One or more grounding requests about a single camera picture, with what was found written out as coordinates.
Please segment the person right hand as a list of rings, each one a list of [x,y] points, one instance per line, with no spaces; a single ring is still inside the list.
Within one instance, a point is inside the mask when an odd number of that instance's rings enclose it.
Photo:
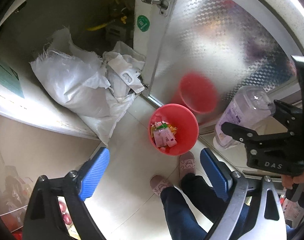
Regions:
[[[294,184],[302,184],[302,183],[304,183],[304,172],[301,175],[296,176],[296,177],[287,176],[287,175],[281,175],[281,178],[282,178],[282,185],[286,189],[292,189],[292,186]]]

